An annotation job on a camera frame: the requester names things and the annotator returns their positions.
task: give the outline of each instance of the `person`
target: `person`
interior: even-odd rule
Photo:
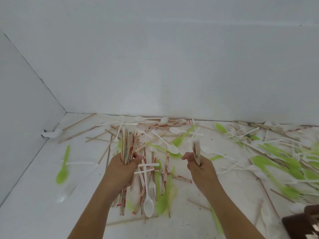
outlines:
[[[193,181],[214,209],[227,239],[264,239],[227,196],[210,160],[201,156],[199,167],[195,163],[193,153],[185,153],[182,159],[188,161],[187,168],[192,174]],[[111,204],[122,188],[132,183],[134,172],[141,161],[142,156],[136,152],[134,159],[128,165],[122,163],[121,154],[112,158],[100,184],[68,239],[103,238]]]

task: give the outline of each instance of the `white surface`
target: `white surface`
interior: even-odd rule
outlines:
[[[0,27],[68,112],[317,124],[318,7],[0,0]]]
[[[65,110],[0,30],[0,205]]]
[[[85,116],[87,115],[67,113],[58,127],[65,128]],[[85,130],[94,124],[114,119],[114,117],[93,116],[68,129],[63,137]],[[133,118],[126,118],[126,120],[133,121]],[[203,123],[206,126],[213,124],[212,122]],[[108,142],[91,141],[85,143],[85,137],[96,136],[102,133],[104,128],[107,129],[108,126],[99,127],[62,144],[57,144],[56,140],[49,139],[0,208],[2,239],[67,238],[104,174],[107,156],[94,172],[78,185],[66,201],[56,204],[56,197],[67,182],[79,178],[81,174],[87,173],[91,168],[90,165],[70,166],[70,177],[67,182],[57,185],[55,177],[61,169],[61,159],[69,144],[70,161],[98,161],[108,146]],[[206,139],[205,143],[218,152],[227,153],[239,160],[245,160],[245,156],[249,154],[218,133],[206,129],[201,131],[205,136],[211,138],[211,140]],[[109,140],[110,135],[105,134],[101,138]],[[180,146],[179,149],[181,153],[186,151],[183,146]],[[158,153],[158,156],[166,159],[165,154]],[[180,159],[170,158],[169,161],[170,168],[176,166],[176,174],[191,178],[186,164],[186,161]],[[220,171],[219,166],[229,166],[230,163],[225,160],[217,160],[214,165],[216,170]],[[268,203],[259,181],[248,171],[230,171],[227,174],[219,175],[219,180],[234,203],[250,221],[254,222],[260,199],[264,199],[265,203]],[[172,205],[170,219],[162,215],[146,221],[146,225],[142,221],[135,221],[107,226],[104,238],[218,238],[212,214],[187,202],[189,198],[199,204],[208,205],[207,200],[197,187],[179,180],[173,180],[173,183],[177,185],[178,194]],[[279,204],[279,206],[285,207],[286,202],[283,202],[284,204]],[[134,216],[126,208],[125,216],[120,217],[119,208],[111,208],[107,223],[130,218],[142,218],[140,210],[138,215]],[[257,228],[265,233],[261,219],[258,221]]]

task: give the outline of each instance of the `wall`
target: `wall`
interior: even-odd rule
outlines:
[[[68,112],[319,123],[319,0],[0,0]]]
[[[0,29],[0,205],[65,110]]]

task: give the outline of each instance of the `bundle of chopsticks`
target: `bundle of chopsticks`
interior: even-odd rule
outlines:
[[[123,164],[129,164],[133,159],[134,152],[137,148],[137,138],[138,135],[135,132],[126,132],[125,129],[123,131],[123,139],[122,139],[122,162]],[[126,204],[126,191],[127,187],[124,187],[120,193],[121,207],[120,207],[120,215],[124,215],[125,212],[125,204]]]

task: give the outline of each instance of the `forearm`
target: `forearm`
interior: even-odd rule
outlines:
[[[102,239],[113,198],[103,178],[68,239]]]
[[[214,209],[227,239],[264,239],[227,196],[220,184],[214,185],[206,197]]]

